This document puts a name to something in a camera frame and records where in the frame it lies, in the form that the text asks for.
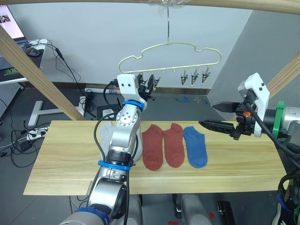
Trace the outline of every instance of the computer monitor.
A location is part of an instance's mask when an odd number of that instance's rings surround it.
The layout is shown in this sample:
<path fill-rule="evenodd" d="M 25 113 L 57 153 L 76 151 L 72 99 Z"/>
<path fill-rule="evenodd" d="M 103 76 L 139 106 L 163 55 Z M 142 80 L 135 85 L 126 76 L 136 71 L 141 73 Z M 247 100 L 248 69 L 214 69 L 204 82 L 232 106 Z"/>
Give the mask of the computer monitor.
<path fill-rule="evenodd" d="M 26 41 L 20 27 L 15 21 L 7 5 L 0 5 L 0 25 L 17 43 Z"/>

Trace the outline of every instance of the blue ring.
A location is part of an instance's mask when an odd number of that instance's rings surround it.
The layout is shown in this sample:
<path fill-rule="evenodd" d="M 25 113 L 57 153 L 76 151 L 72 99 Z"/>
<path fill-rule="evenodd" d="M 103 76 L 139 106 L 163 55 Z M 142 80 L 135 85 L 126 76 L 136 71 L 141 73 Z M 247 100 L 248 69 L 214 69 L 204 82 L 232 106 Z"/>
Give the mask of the blue ring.
<path fill-rule="evenodd" d="M 96 216 L 98 216 L 104 225 L 108 225 L 109 224 L 109 217 L 105 212 L 101 212 L 99 210 L 97 210 L 96 208 L 93 207 L 89 207 L 89 208 L 80 208 L 78 210 L 76 210 L 75 212 L 89 212 L 89 213 L 93 213 Z"/>
<path fill-rule="evenodd" d="M 145 104 L 144 103 L 139 103 L 139 102 L 136 102 L 136 101 L 133 101 L 133 100 L 129 100 L 129 101 L 126 101 L 126 102 L 122 102 L 122 105 L 125 105 L 125 104 L 130 104 L 130 105 L 135 105 L 137 107 L 139 107 L 139 109 L 141 111 L 143 111 L 144 107 L 145 107 Z"/>
<path fill-rule="evenodd" d="M 110 163 L 103 162 L 102 160 L 98 161 L 98 165 L 105 166 L 112 169 L 118 169 L 118 170 L 125 170 L 125 171 L 130 170 L 130 166 L 110 164 Z"/>

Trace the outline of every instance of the red sock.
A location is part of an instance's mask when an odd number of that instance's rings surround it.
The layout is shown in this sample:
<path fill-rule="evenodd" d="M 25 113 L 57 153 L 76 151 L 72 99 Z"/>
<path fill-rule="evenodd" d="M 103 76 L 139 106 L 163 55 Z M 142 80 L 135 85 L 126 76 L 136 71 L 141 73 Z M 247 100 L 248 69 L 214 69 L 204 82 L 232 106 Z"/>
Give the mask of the red sock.
<path fill-rule="evenodd" d="M 184 161 L 182 127 L 176 123 L 172 123 L 171 128 L 163 131 L 163 133 L 165 142 L 165 159 L 169 166 L 177 168 L 181 166 Z"/>
<path fill-rule="evenodd" d="M 163 131 L 156 125 L 142 133 L 142 161 L 152 171 L 163 164 Z"/>

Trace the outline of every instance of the blue sock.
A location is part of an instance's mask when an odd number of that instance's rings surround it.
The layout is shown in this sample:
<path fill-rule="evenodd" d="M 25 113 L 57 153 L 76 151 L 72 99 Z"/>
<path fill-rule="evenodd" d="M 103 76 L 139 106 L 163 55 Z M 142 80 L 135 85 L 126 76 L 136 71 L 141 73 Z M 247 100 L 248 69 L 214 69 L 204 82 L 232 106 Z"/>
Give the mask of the blue sock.
<path fill-rule="evenodd" d="M 194 127 L 186 127 L 183 137 L 187 145 L 187 157 L 191 166 L 202 168 L 207 164 L 204 134 L 199 133 Z"/>

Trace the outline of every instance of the sock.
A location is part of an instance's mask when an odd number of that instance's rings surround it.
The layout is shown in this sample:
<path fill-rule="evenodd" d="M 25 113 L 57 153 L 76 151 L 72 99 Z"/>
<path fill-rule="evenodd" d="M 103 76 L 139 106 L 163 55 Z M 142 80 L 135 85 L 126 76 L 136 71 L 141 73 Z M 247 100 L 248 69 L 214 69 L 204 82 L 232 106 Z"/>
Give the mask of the sock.
<path fill-rule="evenodd" d="M 163 131 L 151 124 L 142 133 L 142 161 L 147 169 L 156 171 L 163 164 Z"/>
<path fill-rule="evenodd" d="M 101 141 L 100 145 L 103 149 L 105 156 L 107 156 L 108 153 L 108 147 L 112 139 L 114 128 L 115 127 L 112 125 L 110 121 L 104 123 L 100 127 L 100 141 Z"/>
<path fill-rule="evenodd" d="M 114 129 L 115 129 L 115 126 L 112 125 L 112 123 L 110 121 L 106 122 L 105 124 L 103 124 L 100 127 L 100 141 L 101 141 L 100 145 L 106 156 L 108 153 L 108 147 L 111 142 Z M 137 134 L 137 139 L 139 141 L 139 145 L 137 147 L 137 151 L 136 151 L 135 157 L 133 159 L 134 162 L 136 162 L 137 160 L 140 159 L 140 157 L 142 156 L 142 152 L 143 152 L 143 145 L 142 145 L 142 140 L 141 140 L 141 127 L 138 128 L 138 130 L 136 131 L 136 134 Z"/>
<path fill-rule="evenodd" d="M 183 130 L 184 140 L 187 145 L 187 158 L 191 166 L 202 168 L 207 164 L 207 153 L 204 134 L 199 133 L 194 127 Z"/>
<path fill-rule="evenodd" d="M 177 168 L 184 161 L 184 148 L 182 143 L 182 127 L 172 123 L 169 130 L 164 132 L 165 159 L 169 166 Z"/>

